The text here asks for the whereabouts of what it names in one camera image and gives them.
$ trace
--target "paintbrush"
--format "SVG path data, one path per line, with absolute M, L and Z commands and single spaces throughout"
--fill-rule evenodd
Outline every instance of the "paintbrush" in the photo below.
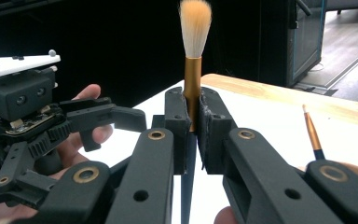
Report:
M 312 144 L 313 154 L 316 160 L 324 160 L 324 152 L 322 151 L 321 143 L 319 142 L 318 134 L 316 133 L 315 126 L 310 118 L 310 112 L 306 105 L 303 105 L 305 122 L 307 124 L 308 134 L 310 136 L 310 143 Z
M 201 94 L 202 52 L 211 26 L 212 11 L 210 4 L 203 0 L 183 0 L 179 14 L 186 53 L 183 95 L 192 120 L 190 131 L 195 132 Z
M 190 219 L 191 198 L 197 152 L 197 122 L 201 95 L 201 62 L 212 21 L 211 6 L 203 0 L 182 0 L 179 8 L 182 38 L 185 45 L 185 87 L 187 113 L 191 119 L 190 133 L 186 139 L 186 173 L 181 179 L 182 224 Z

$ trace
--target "small paintbrush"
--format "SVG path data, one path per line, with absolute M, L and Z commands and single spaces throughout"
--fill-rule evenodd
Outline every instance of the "small paintbrush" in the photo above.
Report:
M 305 122 L 307 124 L 308 134 L 310 136 L 310 143 L 312 144 L 313 154 L 316 160 L 324 160 L 324 152 L 322 151 L 321 143 L 319 142 L 318 134 L 316 133 L 315 126 L 313 125 L 310 113 L 307 110 L 307 106 L 303 105 Z
M 203 0 L 183 0 L 179 14 L 186 53 L 183 95 L 192 120 L 190 131 L 195 132 L 201 93 L 202 52 L 211 26 L 212 10 L 210 4 Z

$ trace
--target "white mounting plate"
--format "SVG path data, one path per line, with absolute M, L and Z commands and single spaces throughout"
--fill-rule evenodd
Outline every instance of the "white mounting plate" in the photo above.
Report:
M 61 60 L 60 55 L 39 55 L 39 56 L 24 56 L 23 60 L 13 59 L 12 57 L 0 58 L 0 77 L 24 71 L 31 68 L 56 63 Z

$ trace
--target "floor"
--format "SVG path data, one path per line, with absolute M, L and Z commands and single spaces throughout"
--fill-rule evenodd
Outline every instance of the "floor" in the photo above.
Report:
M 327 12 L 322 61 L 295 89 L 358 101 L 358 9 Z

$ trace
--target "brush handle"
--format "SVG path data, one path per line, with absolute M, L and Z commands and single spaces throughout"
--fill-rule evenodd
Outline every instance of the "brush handle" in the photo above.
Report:
M 201 63 L 202 58 L 187 58 L 185 60 L 185 86 L 183 95 L 186 98 L 187 113 L 191 118 L 190 131 L 197 129 L 199 114 L 199 98 L 201 95 Z

